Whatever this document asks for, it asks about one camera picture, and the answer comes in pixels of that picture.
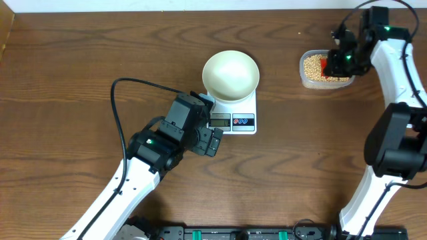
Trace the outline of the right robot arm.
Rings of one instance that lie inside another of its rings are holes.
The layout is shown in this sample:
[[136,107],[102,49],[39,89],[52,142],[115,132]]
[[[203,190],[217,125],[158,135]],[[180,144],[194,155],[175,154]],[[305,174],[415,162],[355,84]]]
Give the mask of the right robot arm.
[[400,188],[426,187],[408,184],[426,171],[426,91],[412,55],[416,33],[391,26],[389,9],[375,5],[363,10],[357,35],[345,23],[332,33],[338,48],[328,51],[323,74],[353,77],[375,69],[385,110],[366,138],[366,170],[339,212],[331,239],[371,239],[376,221]]

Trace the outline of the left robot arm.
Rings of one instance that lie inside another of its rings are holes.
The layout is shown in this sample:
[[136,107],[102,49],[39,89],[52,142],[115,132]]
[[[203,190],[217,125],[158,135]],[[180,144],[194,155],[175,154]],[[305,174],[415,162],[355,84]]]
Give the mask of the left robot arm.
[[178,94],[167,116],[153,118],[133,135],[110,182],[63,238],[113,239],[186,151],[215,156],[223,135],[207,128],[215,103],[203,93]]

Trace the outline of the red plastic measuring scoop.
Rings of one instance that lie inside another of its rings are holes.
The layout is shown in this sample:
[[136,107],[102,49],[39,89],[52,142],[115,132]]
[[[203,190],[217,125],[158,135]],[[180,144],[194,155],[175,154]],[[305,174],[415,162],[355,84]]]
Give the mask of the red plastic measuring scoop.
[[324,73],[324,69],[327,66],[327,59],[326,58],[321,58],[320,59],[320,66],[321,66],[321,76],[328,78],[328,76]]

